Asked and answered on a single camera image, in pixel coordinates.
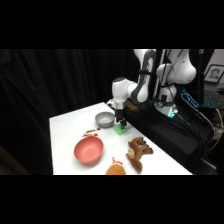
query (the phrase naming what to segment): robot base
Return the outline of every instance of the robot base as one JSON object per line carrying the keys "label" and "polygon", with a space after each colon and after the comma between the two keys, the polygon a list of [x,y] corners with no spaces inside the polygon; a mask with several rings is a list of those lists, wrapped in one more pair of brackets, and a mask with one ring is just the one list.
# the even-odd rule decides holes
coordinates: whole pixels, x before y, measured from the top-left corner
{"label": "robot base", "polygon": [[161,114],[164,114],[167,117],[173,118],[177,113],[177,107],[175,104],[172,106],[164,106],[164,107],[159,107],[157,106],[157,103],[154,104],[156,110],[158,110]]}

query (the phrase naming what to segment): brown plush toy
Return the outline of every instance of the brown plush toy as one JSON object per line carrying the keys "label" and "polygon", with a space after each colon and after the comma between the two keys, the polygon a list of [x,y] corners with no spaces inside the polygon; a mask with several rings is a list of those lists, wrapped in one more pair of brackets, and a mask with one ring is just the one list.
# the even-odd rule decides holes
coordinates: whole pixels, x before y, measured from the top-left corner
{"label": "brown plush toy", "polygon": [[142,172],[142,163],[139,161],[142,155],[153,154],[153,150],[146,145],[143,138],[135,138],[131,142],[128,142],[130,149],[126,154],[126,157],[131,162],[132,166],[138,173]]}

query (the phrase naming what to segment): green light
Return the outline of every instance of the green light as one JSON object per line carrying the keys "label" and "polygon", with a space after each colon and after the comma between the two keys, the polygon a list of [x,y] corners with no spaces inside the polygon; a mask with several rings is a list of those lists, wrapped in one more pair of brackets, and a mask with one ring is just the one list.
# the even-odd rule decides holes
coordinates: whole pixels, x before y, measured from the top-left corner
{"label": "green light", "polygon": [[173,113],[173,108],[171,108],[168,117],[173,118],[174,116],[175,114]]}

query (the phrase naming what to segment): stuffed toy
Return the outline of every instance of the stuffed toy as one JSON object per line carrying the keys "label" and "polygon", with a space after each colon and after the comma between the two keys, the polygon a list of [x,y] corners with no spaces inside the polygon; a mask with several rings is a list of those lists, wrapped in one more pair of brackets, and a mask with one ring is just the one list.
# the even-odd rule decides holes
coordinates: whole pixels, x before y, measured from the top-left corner
{"label": "stuffed toy", "polygon": [[113,163],[112,165],[109,167],[109,169],[107,170],[106,175],[107,176],[122,176],[122,175],[126,175],[126,172],[124,170],[123,167],[123,163],[121,162],[116,162],[115,158],[112,159]]}
{"label": "stuffed toy", "polygon": [[128,143],[130,149],[126,154],[126,157],[131,162],[132,166],[138,173],[142,172],[142,163],[139,161],[142,155],[153,154],[153,150],[146,145],[143,138],[135,138]]}

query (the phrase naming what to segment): cable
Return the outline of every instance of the cable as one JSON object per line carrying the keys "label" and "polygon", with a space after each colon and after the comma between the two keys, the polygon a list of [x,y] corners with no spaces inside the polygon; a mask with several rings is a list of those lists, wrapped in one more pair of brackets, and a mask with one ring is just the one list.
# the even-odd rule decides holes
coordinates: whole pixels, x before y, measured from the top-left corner
{"label": "cable", "polygon": [[204,115],[204,114],[202,114],[200,111],[198,111],[197,109],[195,109],[189,102],[187,102],[184,98],[183,98],[183,94],[181,93],[181,98],[183,99],[183,101],[185,102],[185,103],[187,103],[192,109],[194,109],[196,112],[197,112],[197,114],[199,115],[201,115],[209,124],[210,124],[210,126],[212,127],[212,130],[213,130],[213,135],[215,134],[215,128],[214,128],[214,126],[213,126],[213,124],[211,123],[211,121]]}
{"label": "cable", "polygon": [[[171,51],[172,51],[172,49],[170,49],[170,52],[169,52],[169,54],[168,54],[168,56],[167,56],[167,59],[169,58]],[[165,68],[164,68],[164,70],[163,70],[163,77],[162,77],[162,80],[161,80],[160,86],[161,86],[161,85],[162,85],[162,83],[163,83],[163,78],[164,78],[164,75],[165,75],[166,66],[167,66],[167,63],[165,64]]]}
{"label": "cable", "polygon": [[220,111],[218,109],[216,109],[216,111],[218,112],[219,117],[220,117],[221,127],[222,127],[222,134],[221,134],[220,138],[217,140],[217,142],[215,143],[215,145],[211,149],[208,150],[209,152],[212,151],[218,145],[218,143],[221,140],[222,135],[223,135],[223,120],[222,120],[222,116],[221,116]]}

